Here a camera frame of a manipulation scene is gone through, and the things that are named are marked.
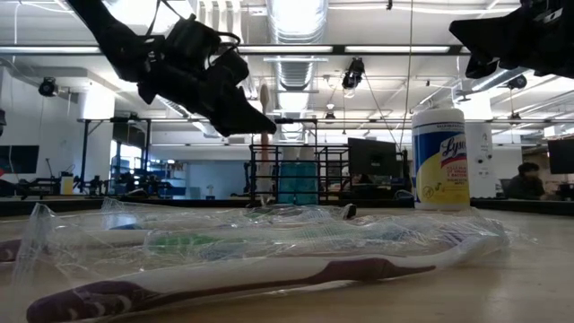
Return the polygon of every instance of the lysol logo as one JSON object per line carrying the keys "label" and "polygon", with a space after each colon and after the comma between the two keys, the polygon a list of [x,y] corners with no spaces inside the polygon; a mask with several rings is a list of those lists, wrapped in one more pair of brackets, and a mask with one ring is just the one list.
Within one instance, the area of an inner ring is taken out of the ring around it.
{"label": "lysol logo", "polygon": [[440,167],[466,160],[465,135],[455,135],[440,144]]}

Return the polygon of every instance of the ceiling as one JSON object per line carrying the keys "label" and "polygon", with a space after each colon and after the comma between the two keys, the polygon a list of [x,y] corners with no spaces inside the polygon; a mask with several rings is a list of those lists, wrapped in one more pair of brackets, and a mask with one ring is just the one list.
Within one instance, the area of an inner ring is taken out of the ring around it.
{"label": "ceiling", "polygon": [[[136,8],[142,0],[122,1],[127,7],[132,5]],[[22,0],[22,2],[24,5],[18,5],[18,1],[0,0],[0,45],[12,45],[15,41],[21,45],[92,45],[95,43],[93,36],[83,23],[73,13],[62,12],[65,6],[63,9],[57,1]],[[187,5],[187,0],[170,2]],[[243,0],[240,3],[243,9],[241,28],[244,42],[247,44],[270,43],[265,0]],[[412,37],[413,44],[457,44],[448,32],[448,26],[452,21],[504,15],[516,8],[519,0],[415,0],[413,4],[415,10],[412,13],[408,10],[411,6],[410,1],[395,0],[394,3],[395,8],[388,11],[385,9],[387,2],[331,0],[323,42],[325,44],[407,45]],[[484,9],[496,12],[460,14],[464,13],[462,12],[464,10]],[[433,13],[423,13],[422,11],[425,10],[431,10]],[[130,27],[139,33],[144,33],[146,30],[146,27],[142,25],[130,25]],[[468,61],[468,57],[412,57],[409,59],[408,56],[367,56],[363,58],[363,61],[369,81],[363,80],[354,97],[344,99],[344,93],[339,85],[340,77],[351,63],[352,57],[329,56],[325,58],[328,61],[317,63],[312,89],[318,93],[310,95],[309,106],[303,115],[305,117],[323,118],[326,105],[333,103],[337,118],[379,118],[381,112],[378,111],[378,106],[385,117],[402,118],[406,111],[416,107],[419,102],[437,90],[453,86],[457,80],[464,77]],[[266,63],[263,57],[249,57],[248,62],[255,84],[263,81],[271,85],[275,83],[272,63]],[[145,105],[137,97],[135,86],[119,80],[105,57],[17,57],[16,63],[24,66],[22,70],[30,71],[39,67],[85,68],[118,88],[118,93],[130,102],[122,106],[122,109],[137,107],[138,113],[142,116],[166,117],[166,107],[163,104],[155,101],[151,106]],[[551,118],[553,116],[567,118],[571,112],[574,113],[574,106],[567,100],[548,109],[538,109],[534,113],[527,113],[528,107],[570,91],[574,81],[552,75],[538,78],[531,73],[526,73],[526,78],[529,85],[524,90],[514,91],[512,100],[508,89],[494,88],[489,91],[494,117],[507,117],[512,110],[520,109],[524,109],[528,118]],[[339,128],[342,126],[340,123],[334,123],[324,127]],[[192,126],[182,125],[158,127],[161,131],[194,129]],[[542,127],[532,125],[522,130],[531,129],[534,132]]]}

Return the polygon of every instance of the table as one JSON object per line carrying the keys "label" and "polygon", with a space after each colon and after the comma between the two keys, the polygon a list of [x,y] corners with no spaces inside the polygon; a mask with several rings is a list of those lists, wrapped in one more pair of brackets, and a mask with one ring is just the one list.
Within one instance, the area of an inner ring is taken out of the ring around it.
{"label": "table", "polygon": [[[405,210],[361,209],[360,214]],[[574,220],[544,214],[482,211],[527,239],[510,250],[442,272],[376,284],[220,301],[116,319],[190,322],[569,322],[574,319]],[[0,299],[10,266],[0,266]],[[0,312],[4,302],[0,302]]]}

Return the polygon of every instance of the white canister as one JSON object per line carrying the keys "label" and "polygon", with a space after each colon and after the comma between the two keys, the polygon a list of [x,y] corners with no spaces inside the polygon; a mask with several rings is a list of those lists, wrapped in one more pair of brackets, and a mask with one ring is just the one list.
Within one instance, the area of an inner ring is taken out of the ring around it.
{"label": "white canister", "polygon": [[429,109],[413,117],[415,207],[463,210],[470,207],[465,114]]}

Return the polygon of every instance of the clear plastic packaging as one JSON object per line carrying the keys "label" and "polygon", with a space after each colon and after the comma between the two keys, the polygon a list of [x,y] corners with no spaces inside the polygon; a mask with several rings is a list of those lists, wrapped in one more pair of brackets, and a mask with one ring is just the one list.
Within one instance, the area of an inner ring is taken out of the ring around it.
{"label": "clear plastic packaging", "polygon": [[[509,243],[501,223],[475,210],[343,221],[348,209],[320,206],[157,209],[109,201],[100,215],[105,225],[92,230],[98,225],[85,224],[93,214],[81,226],[39,205],[14,269],[15,321],[94,319],[181,301],[394,278],[453,266]],[[105,230],[122,222],[114,217],[126,216],[152,225]],[[201,221],[210,224],[195,227]],[[161,224],[170,222],[186,223]]]}

